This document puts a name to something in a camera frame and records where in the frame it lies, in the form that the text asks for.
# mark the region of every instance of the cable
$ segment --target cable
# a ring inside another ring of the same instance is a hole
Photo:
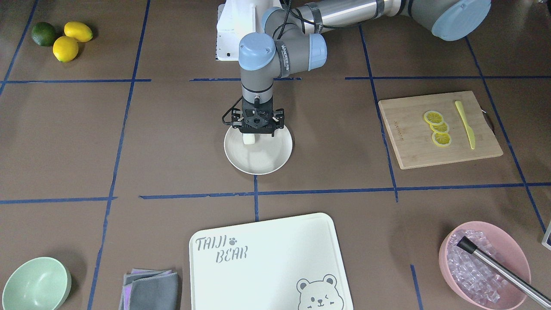
[[[276,36],[276,32],[279,30],[279,29],[282,29],[285,27],[285,25],[295,25],[294,23],[285,23],[285,24],[281,24],[279,25],[275,30],[274,30],[274,33],[272,34],[272,38],[275,38]]]
[[[309,20],[307,20],[307,19],[304,19],[304,18],[302,18],[302,17],[296,15],[296,13],[293,12],[292,10],[290,11],[290,14],[291,14],[292,16],[294,16],[296,19],[300,20],[301,22],[304,22],[304,23],[310,24],[310,25],[316,25],[316,23],[311,22],[311,21],[309,21]],[[362,25],[362,24],[363,24],[364,22],[366,22],[366,21],[368,21],[368,19],[364,20],[363,22],[359,22],[359,23],[356,23],[356,24],[353,24],[353,25],[349,25],[349,26],[328,26],[328,25],[324,25],[324,24],[322,24],[322,26],[323,26],[324,28],[329,28],[329,29],[350,29],[350,28],[356,28],[356,27],[358,27],[359,25]]]
[[[285,30],[285,25],[287,25],[287,19],[289,18],[289,12],[291,12],[291,2],[292,0],[289,0],[287,3],[287,13],[285,14],[285,19],[283,20],[283,27],[281,27],[281,31],[279,32],[279,35],[277,39],[281,39],[283,35],[283,30]]]
[[[229,108],[227,112],[222,116],[222,122],[224,123],[224,125],[233,125],[232,122],[226,122],[225,118],[226,118],[226,115],[230,114],[230,112],[235,108],[235,106],[241,101],[241,99],[243,99],[243,96],[239,97],[239,99],[234,103],[234,105],[232,105],[231,108]]]

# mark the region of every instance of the blue joint cover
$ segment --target blue joint cover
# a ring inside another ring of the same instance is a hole
[[[432,32],[446,40],[459,40],[482,23],[490,11],[491,0],[460,0],[434,23]]]
[[[268,10],[266,10],[264,15],[262,16],[262,22],[260,24],[262,25],[263,32],[266,32],[266,22],[268,21],[268,18],[270,18],[270,15],[272,15],[272,13],[277,10],[283,10],[283,9],[278,7],[271,7]]]
[[[239,43],[239,65],[254,71],[269,64],[276,54],[276,45],[267,34],[249,33]]]
[[[310,57],[308,71],[325,65],[327,61],[327,44],[321,34],[310,34]]]

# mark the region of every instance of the blue tape line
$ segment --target blue tape line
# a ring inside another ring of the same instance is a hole
[[[546,78],[551,78],[551,76],[484,76],[484,78],[496,78],[496,79],[523,79],[523,78],[532,78],[532,79],[538,79],[538,78],[541,78],[541,79],[546,79]]]
[[[0,96],[2,95],[2,92],[4,92],[4,87],[6,86],[6,81],[9,78],[10,73],[12,72],[13,64],[15,63],[15,59],[17,58],[17,54],[19,53],[19,49],[21,49],[21,46],[23,44],[23,40],[25,39],[25,35],[27,34],[27,31],[29,31],[29,26],[31,24],[31,21],[33,20],[34,12],[36,11],[36,6],[38,4],[38,0],[35,0],[35,3],[33,4],[33,8],[31,10],[31,13],[29,14],[29,19],[27,20],[27,24],[25,25],[25,30],[23,30],[23,34],[21,34],[21,39],[19,39],[19,44],[17,45],[17,48],[15,49],[15,53],[13,54],[12,61],[9,63],[8,70],[6,72],[6,76],[4,76],[4,81],[2,82],[2,86],[0,86]]]
[[[342,193],[372,193],[377,191],[394,191],[394,188],[363,188],[363,189],[318,189],[318,190],[275,190],[259,191],[260,196],[267,195],[305,195],[305,194],[342,194]]]
[[[100,263],[101,263],[101,256],[103,255],[103,247],[105,244],[105,235],[107,234],[107,218],[109,217],[109,213],[111,212],[111,201],[107,201],[107,207],[105,208],[105,217],[104,217],[104,224],[103,224],[103,230],[101,234],[101,246],[100,250],[98,251],[98,256],[96,257],[96,265],[94,268],[94,276],[92,277],[92,286],[90,288],[90,297],[88,298],[88,310],[92,309],[92,302],[94,300],[94,293],[96,291],[96,284],[98,283],[98,273],[100,270]]]
[[[255,183],[255,222],[258,222],[260,220],[260,217],[258,216],[260,211],[258,209],[258,180],[257,180],[257,175],[255,175],[254,183]]]
[[[398,191],[411,190],[446,190],[446,189],[482,189],[482,188],[521,188],[523,183],[509,184],[474,184],[474,185],[443,185],[443,186],[406,186],[398,188]]]
[[[182,199],[182,198],[205,198],[205,197],[234,197],[234,196],[254,196],[254,192],[240,193],[211,193],[211,194],[181,194],[181,195],[141,195],[141,199]]]
[[[371,82],[371,91],[373,92],[373,98],[375,99],[375,108],[377,109],[377,117],[379,118],[379,124],[381,126],[382,141],[385,144],[386,157],[388,159],[388,169],[390,171],[390,178],[392,179],[392,187],[394,188],[394,196],[396,198],[396,202],[398,202],[398,190],[396,189],[396,179],[394,178],[394,170],[392,169],[392,160],[390,159],[388,143],[386,142],[385,126],[383,125],[383,122],[382,122],[381,110],[379,109],[379,100],[377,99],[377,90],[375,89],[375,82],[373,80],[373,73],[371,71],[371,64],[369,62],[368,47],[366,46],[366,43],[365,43],[364,31],[361,25],[358,26],[358,28],[360,29],[361,44],[364,47],[365,62],[368,66],[369,81]]]
[[[232,81],[240,81],[241,78],[194,78],[190,79],[190,82],[232,82]],[[302,78],[296,77],[296,78],[275,78],[274,81],[302,81]]]
[[[534,186],[550,186],[551,183],[530,183]],[[450,189],[485,189],[485,188],[521,188],[523,183],[502,183],[502,184],[473,184],[473,185],[440,185],[440,186],[406,186],[396,187],[397,191],[417,191],[417,190],[450,190]],[[212,194],[181,194],[181,195],[142,195],[140,198],[145,200],[153,199],[185,199],[185,198],[203,198],[203,197],[232,197],[232,196],[271,196],[271,195],[309,195],[309,194],[345,194],[345,193],[373,193],[380,191],[395,191],[394,188],[358,188],[358,189],[318,189],[318,190],[275,190],[258,191],[258,185],[255,191],[239,193],[212,193]]]
[[[46,198],[46,199],[14,199],[0,200],[0,205],[16,204],[49,204],[53,202],[107,201],[109,197],[79,197],[79,198]]]
[[[528,186],[551,186],[551,182],[526,183]]]
[[[346,80],[370,79],[370,77],[345,77]],[[373,77],[373,79],[481,79],[471,76],[418,76],[418,77]]]
[[[532,203],[532,207],[534,208],[534,212],[536,213],[536,216],[538,218],[539,225],[541,226],[542,230],[545,232],[545,224],[543,223],[542,216],[539,214],[538,207],[536,206],[536,202],[534,201],[534,197],[532,196],[532,192],[530,191],[530,188],[528,187],[528,184],[526,183],[526,178],[524,177],[524,174],[522,172],[522,169],[520,168],[520,164],[518,163],[518,159],[515,155],[515,151],[513,150],[513,145],[511,144],[511,141],[509,140],[509,136],[507,135],[507,132],[505,131],[505,127],[503,126],[503,122],[501,121],[501,117],[499,116],[498,109],[495,106],[494,98],[491,95],[490,88],[488,87],[488,84],[486,83],[486,79],[484,74],[482,74],[482,69],[480,68],[480,64],[478,63],[477,57],[474,54],[473,47],[471,45],[471,42],[469,42],[469,38],[466,36],[465,41],[467,42],[467,46],[469,47],[469,50],[471,51],[471,55],[473,56],[474,63],[477,66],[478,73],[480,74],[480,77],[482,77],[482,82],[484,83],[484,88],[486,89],[486,93],[488,94],[488,98],[490,99],[491,107],[494,109],[495,117],[498,120],[499,126],[501,127],[501,130],[503,132],[503,136],[505,137],[505,141],[507,142],[507,146],[509,147],[509,151],[511,152],[511,155],[513,157],[513,160],[515,161],[515,165],[517,167],[518,173],[520,174],[520,177],[522,179],[522,183],[526,189],[526,193],[528,194],[528,198],[530,199],[530,202]]]
[[[421,300],[421,292],[419,291],[419,283],[417,282],[417,273],[415,272],[415,266],[410,265],[412,270],[413,285],[415,286],[415,293],[417,294],[417,303],[419,304],[419,310],[423,310],[423,301]]]
[[[139,57],[140,57],[140,53],[141,53],[141,50],[142,50],[142,43],[143,43],[143,38],[144,38],[144,35],[145,35],[145,26],[147,24],[147,17],[148,17],[148,14],[149,14],[149,5],[150,5],[150,3],[151,3],[151,0],[147,0],[147,5],[145,7],[145,14],[144,14],[144,18],[143,18],[142,33],[140,35],[139,44],[138,44],[138,52],[136,53],[136,61],[134,63],[134,72],[132,74],[132,81],[130,82],[130,90],[128,92],[128,100],[126,101],[125,116],[124,116],[124,119],[122,121],[121,136],[120,136],[119,141],[118,141],[117,158],[115,159],[115,167],[113,169],[113,181],[111,182],[111,188],[109,190],[109,197],[113,197],[113,194],[115,192],[115,183],[117,181],[118,164],[119,164],[120,159],[121,159],[122,144],[123,144],[124,139],[125,139],[126,121],[128,119],[128,111],[130,109],[130,103],[132,101],[132,93],[134,91],[134,83],[135,83],[136,74],[137,74],[137,71],[138,71]],[[88,299],[88,310],[92,309],[92,303],[94,302],[94,294],[95,294],[95,290],[96,290],[96,284],[98,282],[98,273],[99,273],[99,270],[100,270],[101,256],[103,254],[103,248],[104,248],[104,244],[105,244],[105,236],[107,234],[107,224],[108,224],[107,218],[109,217],[109,213],[111,212],[111,201],[112,201],[111,199],[107,201],[107,206],[105,208],[103,233],[101,235],[101,246],[100,246],[100,250],[98,251],[98,257],[96,258],[96,266],[95,266],[95,269],[94,269],[94,277],[92,279],[92,286],[90,288],[90,296],[89,296],[89,299]]]
[[[547,79],[551,76],[484,76],[490,79]],[[345,77],[345,80],[370,79],[370,77]],[[482,79],[481,76],[412,76],[412,77],[373,77],[373,79]]]
[[[124,83],[124,82],[151,82],[151,79],[46,79],[28,81],[7,81],[6,84],[30,84],[30,83]]]

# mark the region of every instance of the green bowl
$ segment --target green bowl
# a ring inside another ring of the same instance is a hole
[[[4,310],[56,310],[71,290],[71,274],[57,259],[39,257],[21,265],[2,293]]]

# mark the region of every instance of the yellow plastic knife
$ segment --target yellow plastic knife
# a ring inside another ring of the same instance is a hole
[[[467,137],[469,137],[469,144],[471,145],[471,149],[474,149],[475,147],[474,131],[469,126],[469,123],[467,123],[467,116],[465,115],[465,110],[463,109],[463,103],[457,100],[455,101],[455,107],[457,108],[457,111],[461,116],[461,120],[463,121],[463,125],[465,126],[465,130],[467,131]]]

